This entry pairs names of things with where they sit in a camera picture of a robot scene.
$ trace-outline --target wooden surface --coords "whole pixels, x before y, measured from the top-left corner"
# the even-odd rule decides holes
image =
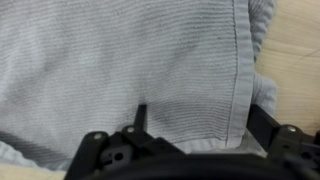
[[[256,69],[278,84],[277,120],[313,134],[320,129],[320,1],[277,2]],[[63,175],[0,165],[1,180],[55,180]]]

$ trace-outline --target folded cloth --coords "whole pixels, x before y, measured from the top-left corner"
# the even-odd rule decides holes
[[[1,1],[0,148],[23,156],[0,160],[65,169],[87,132],[112,134],[141,103],[148,132],[185,152],[238,147],[251,101],[274,110],[253,68],[266,1]]]

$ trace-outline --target knit fabric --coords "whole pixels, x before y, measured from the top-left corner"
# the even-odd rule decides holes
[[[253,87],[274,88],[254,75],[252,50],[272,3],[248,5],[1,1],[0,161],[65,169],[87,132],[113,134],[140,103],[148,132],[185,152],[239,146],[252,95],[274,108]]]

